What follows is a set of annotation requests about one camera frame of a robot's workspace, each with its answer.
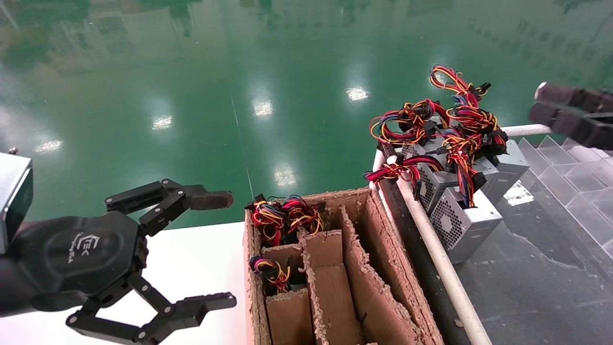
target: white pipe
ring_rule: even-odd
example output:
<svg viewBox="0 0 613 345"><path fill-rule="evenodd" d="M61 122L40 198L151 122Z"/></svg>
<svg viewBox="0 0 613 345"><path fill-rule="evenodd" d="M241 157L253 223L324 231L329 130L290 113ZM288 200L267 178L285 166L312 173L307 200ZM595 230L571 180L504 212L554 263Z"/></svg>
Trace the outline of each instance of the white pipe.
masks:
<svg viewBox="0 0 613 345"><path fill-rule="evenodd" d="M460 278L455 273L451 261L449 261L445 248L443 248L434 228L432 228L432 224L423 206L418 200L415 200L413 188L407 181L402 179L398 179L397 185L402 193L402 197L405 199L406 207L415 220L419 234L424 240L432 262L441 276L441 281L445 285L447 294L454 305L455 311L458 313L458 318L462 322L462 327L466 331L470 343L472 345L492 345L477 312L474 310L473 304L466 294L466 290L464 290L464 286L462 286Z"/></svg>
<svg viewBox="0 0 613 345"><path fill-rule="evenodd" d="M385 161L385 157L383 156L383 152L381 152L380 150L377 150L375 152L375 162L373 163L373 171L377 171L381 169L381 166L383 165L384 161ZM368 183L368 187L374 191L377 191L377 186L372 182Z"/></svg>
<svg viewBox="0 0 613 345"><path fill-rule="evenodd" d="M509 137L551 133L551 128L544 125L510 126L502 127L500 129L503 130Z"/></svg>

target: computer power supply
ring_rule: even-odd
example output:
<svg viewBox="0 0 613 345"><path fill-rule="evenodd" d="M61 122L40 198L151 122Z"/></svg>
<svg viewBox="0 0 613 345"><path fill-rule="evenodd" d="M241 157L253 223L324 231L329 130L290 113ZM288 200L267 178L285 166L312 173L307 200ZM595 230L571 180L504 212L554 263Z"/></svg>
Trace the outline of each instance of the computer power supply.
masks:
<svg viewBox="0 0 613 345"><path fill-rule="evenodd" d="M433 142L429 142L426 146L419 145L411 145L406 147L403 155L405 158L413 157L415 155L425 155L426 152L430 152L436 150L441 147L442 139L435 138ZM441 162L443 166L447 164L447 158L445 154L442 155L431 155L435 157L438 161ZM445 191L445 189L449 187L458 186L458 178L457 175L447 171L439 171L434 172L430 169L430 167L425 163L419 163L417 165L419 169L419 174L421 175L421 189L419 190L419 201L421 201L424 210L427 215L432 213L436 203L441 198L441 195ZM495 180L498 175L498 170L494 167L493 164L486 158L479 158L474 162L473 169L476 171L482 172L485 176L486 183L481 187L481 190L484 190L484 187L488 187L491 181Z"/></svg>
<svg viewBox="0 0 613 345"><path fill-rule="evenodd" d="M496 205L504 194L528 170L530 165L515 140L506 142L506 154L494 156L492 164L498 170L496 178L481 187L492 204Z"/></svg>
<svg viewBox="0 0 613 345"><path fill-rule="evenodd" d="M462 209L459 187L447 188L437 202L430 222L452 263L466 261L502 221L502 216L478 190L475 207Z"/></svg>

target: cable connector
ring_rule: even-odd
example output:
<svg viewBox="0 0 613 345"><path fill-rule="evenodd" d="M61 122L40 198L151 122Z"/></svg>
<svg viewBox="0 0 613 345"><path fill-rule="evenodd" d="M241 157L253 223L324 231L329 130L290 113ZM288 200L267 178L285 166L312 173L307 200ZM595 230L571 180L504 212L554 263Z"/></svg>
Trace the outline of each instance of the cable connector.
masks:
<svg viewBox="0 0 613 345"><path fill-rule="evenodd" d="M264 198L264 194L261 194L261 193L260 193L260 195L257 195L257 196L255 197L255 199L253 199L253 202L252 202L252 203L249 203L249 204L245 205L245 207L244 207L244 208L245 208L246 210L250 210L251 212L253 212L253 211L255 211L255 210L256 210L255 204L257 204L257 203L259 203L259 202L261 202L261 201L266 201L266 198Z"/></svg>
<svg viewBox="0 0 613 345"><path fill-rule="evenodd" d="M415 180L415 184L413 185L413 196L415 200L419 200L419 193L421 192L421 179Z"/></svg>
<svg viewBox="0 0 613 345"><path fill-rule="evenodd" d="M487 89L489 89L490 87L492 87L492 84L490 84L490 83L483 83L483 84L481 84L481 86L479 87L479 89L481 90L481 94L486 93Z"/></svg>
<svg viewBox="0 0 613 345"><path fill-rule="evenodd" d="M504 142L509 141L509 136L508 136L508 134L506 134L506 132L505 132L505 131L503 131L503 130L501 130L501 129L498 129L498 130L495 130L495 131L491 131L491 132L489 133L489 137L490 137L490 138L491 138L491 137L494 137L494 136L499 136L499 137L502 137L502 138L504 139Z"/></svg>
<svg viewBox="0 0 613 345"><path fill-rule="evenodd" d="M445 146L441 146L436 150L432 150L432 151L428 151L425 154L427 155L445 155L449 153L449 150L447 149L447 147Z"/></svg>
<svg viewBox="0 0 613 345"><path fill-rule="evenodd" d="M487 182L487 180L485 179L485 175L483 175L483 172L477 172L475 175L473 175L472 180L475 191L479 190L479 188L483 187L483 185Z"/></svg>
<svg viewBox="0 0 613 345"><path fill-rule="evenodd" d="M483 156L492 161L495 156L504 155L506 153L506 146L499 144L485 145L482 151Z"/></svg>
<svg viewBox="0 0 613 345"><path fill-rule="evenodd" d="M410 130L411 128L413 128L413 124L410 122L398 122L398 127L400 128L401 131L403 131L404 133L406 133L408 130Z"/></svg>

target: white table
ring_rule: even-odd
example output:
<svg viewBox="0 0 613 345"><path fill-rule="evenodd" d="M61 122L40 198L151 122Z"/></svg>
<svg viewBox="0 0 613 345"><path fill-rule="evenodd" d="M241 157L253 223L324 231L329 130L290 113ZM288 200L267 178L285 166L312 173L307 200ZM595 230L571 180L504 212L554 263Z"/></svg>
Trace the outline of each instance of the white table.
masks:
<svg viewBox="0 0 613 345"><path fill-rule="evenodd" d="M167 230L148 239L149 256L143 277L171 303L190 296L232 292L237 305L209 312L202 325L172 333L163 345L245 344L245 279L243 222ZM110 345L68 328L61 312L31 312L0 319L0 344ZM131 292L99 317L141 326L156 314Z"/></svg>

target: cardboard divider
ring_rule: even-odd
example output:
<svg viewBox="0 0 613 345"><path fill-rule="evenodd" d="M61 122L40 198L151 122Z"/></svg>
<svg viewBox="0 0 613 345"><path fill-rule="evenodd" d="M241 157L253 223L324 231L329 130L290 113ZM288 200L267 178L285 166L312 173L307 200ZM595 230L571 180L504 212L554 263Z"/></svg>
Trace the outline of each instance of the cardboard divider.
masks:
<svg viewBox="0 0 613 345"><path fill-rule="evenodd" d="M378 197L369 196L356 224L362 247L370 253L370 264L391 288L394 298L411 314L421 330L424 345L443 345L443 337L430 306L407 259L400 234L391 227Z"/></svg>
<svg viewBox="0 0 613 345"><path fill-rule="evenodd" d="M341 230L330 230L315 235L301 236L305 237L304 248L311 255L311 268L316 269L343 263Z"/></svg>
<svg viewBox="0 0 613 345"><path fill-rule="evenodd" d="M318 344L355 345L363 342L343 264L340 230L300 234L311 294L311 311Z"/></svg>
<svg viewBox="0 0 613 345"><path fill-rule="evenodd" d="M306 288L266 298L274 345L312 345L311 309Z"/></svg>
<svg viewBox="0 0 613 345"><path fill-rule="evenodd" d="M341 211L344 217L345 265L364 338L382 345L420 344L419 329L411 315L394 299L390 287L370 266L368 254L360 245L349 216L343 207Z"/></svg>

